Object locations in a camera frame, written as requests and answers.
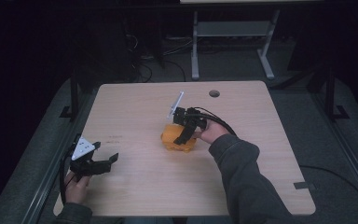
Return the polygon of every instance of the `metal stand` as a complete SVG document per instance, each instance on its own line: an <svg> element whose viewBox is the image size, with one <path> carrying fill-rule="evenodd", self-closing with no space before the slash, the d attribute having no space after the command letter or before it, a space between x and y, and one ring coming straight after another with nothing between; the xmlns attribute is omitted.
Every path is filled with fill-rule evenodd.
<svg viewBox="0 0 358 224"><path fill-rule="evenodd" d="M345 111L342 105L337 105L337 110L339 114L334 113L334 90L335 90L335 81L334 72L332 69L329 69L327 81L326 81L326 98L324 101L324 111L327 114L327 117L330 118L333 122L336 119L349 119L348 113Z"/></svg>
<svg viewBox="0 0 358 224"><path fill-rule="evenodd" d="M258 49L258 57L263 65L267 78L275 78L272 73L267 51L274 34L280 10L274 11L271 21L198 21L198 12L194 12L193 52L191 53L191 73L193 80L200 79L199 58L197 54L198 36L265 36L266 42Z"/></svg>
<svg viewBox="0 0 358 224"><path fill-rule="evenodd" d="M77 80L75 71L71 75L71 106L63 108L60 118L70 118L70 121L74 121L78 112L78 95L77 95Z"/></svg>

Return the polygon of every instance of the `orange sponge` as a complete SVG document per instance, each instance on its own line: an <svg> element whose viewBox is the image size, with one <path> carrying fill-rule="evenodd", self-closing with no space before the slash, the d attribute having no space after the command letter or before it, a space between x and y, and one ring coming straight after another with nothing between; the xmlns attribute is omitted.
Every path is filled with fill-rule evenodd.
<svg viewBox="0 0 358 224"><path fill-rule="evenodd" d="M196 144L196 142L197 142L196 138L191 138L185 144L182 144L180 146L176 145L173 142L177 137L179 137L179 135L181 134L181 132L184 128L185 127L183 127L181 125L176 125L176 124L165 125L164 132L161 135L162 144L168 150L189 152Z"/></svg>

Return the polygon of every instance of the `black cable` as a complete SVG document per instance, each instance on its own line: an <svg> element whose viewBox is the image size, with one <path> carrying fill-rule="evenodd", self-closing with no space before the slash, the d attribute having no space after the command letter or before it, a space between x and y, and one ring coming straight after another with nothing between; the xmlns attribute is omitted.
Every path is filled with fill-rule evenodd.
<svg viewBox="0 0 358 224"><path fill-rule="evenodd" d="M188 41L186 44L184 44L180 47L174 48L174 49L170 49L170 50L164 52L163 55L174 54L174 53L180 52L184 49L190 49L192 47L192 44L191 44L192 42L193 42L193 40L190 38L190 41Z"/></svg>
<svg viewBox="0 0 358 224"><path fill-rule="evenodd" d="M66 183L66 185L65 185L65 191L66 191L66 188L68 188L69 183L71 183L71 181L72 181L74 178L75 178L75 175L73 175L73 176L71 177L71 179L68 181L68 183Z"/></svg>
<svg viewBox="0 0 358 224"><path fill-rule="evenodd" d="M203 44L201 42L201 40L203 40L203 37L199 38L197 40L197 43L199 43L198 47L197 47L198 54L216 54L216 53L220 53L222 51L225 51L225 49L223 49L223 50L213 50L213 43L209 44L208 46L206 46L205 44ZM192 48L193 48L192 45L187 44L187 45L184 45L184 46L179 47L179 48L168 50L168 51L164 52L164 55L171 55L171 54L177 54L177 53L189 53L189 52L192 51Z"/></svg>
<svg viewBox="0 0 358 224"><path fill-rule="evenodd" d="M219 117L217 117L217 115L215 115L214 113L212 113L211 111L209 111L209 110L207 110L207 109L205 109L205 108L202 108L202 107L199 107L199 106L193 107L193 108L195 108L195 109L201 109L201 110L203 110L203 111L205 111L205 112L208 112L208 113L210 113L211 115L215 116L217 119L220 119Z"/></svg>
<svg viewBox="0 0 358 224"><path fill-rule="evenodd" d="M216 41L208 39L199 43L197 52L198 54L217 54L226 50L227 48L223 49L223 46L218 44Z"/></svg>
<svg viewBox="0 0 358 224"><path fill-rule="evenodd" d="M182 74L183 74L183 81L186 82L186 73L185 73L185 70L183 70L183 68L178 64L178 63L174 63L174 62L171 62L171 61L165 61L164 62L166 63L172 63L174 65L176 65L177 67L179 67L179 69L182 71Z"/></svg>
<svg viewBox="0 0 358 224"><path fill-rule="evenodd" d="M309 169L314 169L314 170L321 170L321 171L325 171L331 175L335 175L336 177L340 178L341 180L345 181L347 184L349 184L351 187L353 187L353 189L355 189L358 193L358 188L356 188L356 186L354 186L354 184L352 184L351 181L349 181L347 178L345 178L344 176L342 175L339 175L331 170L327 170L323 167L317 167L317 166L310 166L310 165L299 165L299 167L302 167L302 168L309 168Z"/></svg>
<svg viewBox="0 0 358 224"><path fill-rule="evenodd" d="M225 123L222 119L218 119L217 117L207 115L207 114L187 114L187 115L185 115L185 117L198 117L198 118L213 120L214 122L219 123L223 127L225 127L229 133L237 136L237 134L234 132L234 130L232 130L232 128L227 123Z"/></svg>
<svg viewBox="0 0 358 224"><path fill-rule="evenodd" d="M151 79L152 76L153 76L153 71L152 71L152 69L151 69L149 66L146 66L146 65L144 65L144 64L142 64L142 63L140 63L139 65L145 67L145 68L146 68L147 70L149 70L149 72L150 72L150 76L146 79L146 81L143 81L143 80L142 80L142 82L143 82L143 83L146 83L146 82L150 81L150 79Z"/></svg>
<svg viewBox="0 0 358 224"><path fill-rule="evenodd" d="M66 192L66 186L65 186L65 162L66 159L69 157L72 148L70 147L66 152L65 155L63 155L63 157L61 158L61 162L60 162L60 194L61 194L61 201L62 204L66 203L66 197L65 197L65 192Z"/></svg>

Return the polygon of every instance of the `human hand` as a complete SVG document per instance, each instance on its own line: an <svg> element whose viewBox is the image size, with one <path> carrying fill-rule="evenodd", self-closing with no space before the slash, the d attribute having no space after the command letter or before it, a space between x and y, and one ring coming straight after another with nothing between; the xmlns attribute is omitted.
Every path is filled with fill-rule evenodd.
<svg viewBox="0 0 358 224"><path fill-rule="evenodd" d="M223 134L229 133L228 130L223 127L221 124L216 123L210 119L207 119L207 124L205 130L201 130L200 132L194 132L193 138L200 138L201 140L211 144L218 137Z"/></svg>
<svg viewBox="0 0 358 224"><path fill-rule="evenodd" d="M74 172L69 172L65 177L65 197L67 203L79 203L82 204L86 199L87 189L91 176L83 176L77 181Z"/></svg>

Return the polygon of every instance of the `wooden table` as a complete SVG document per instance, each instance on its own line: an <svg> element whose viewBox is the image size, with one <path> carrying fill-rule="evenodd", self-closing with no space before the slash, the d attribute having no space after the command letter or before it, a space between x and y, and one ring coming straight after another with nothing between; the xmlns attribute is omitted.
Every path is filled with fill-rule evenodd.
<svg viewBox="0 0 358 224"><path fill-rule="evenodd" d="M209 91L220 96L213 98ZM168 151L160 135L171 104L200 106L227 122L239 138L259 146L261 173L275 186L292 214L310 215L315 205L295 155L261 81L110 84L101 86L83 136L102 146L95 161L119 158L111 173L94 176L86 205L94 216L219 216L227 215L220 172L198 140L189 153ZM62 210L57 200L54 213Z"/></svg>

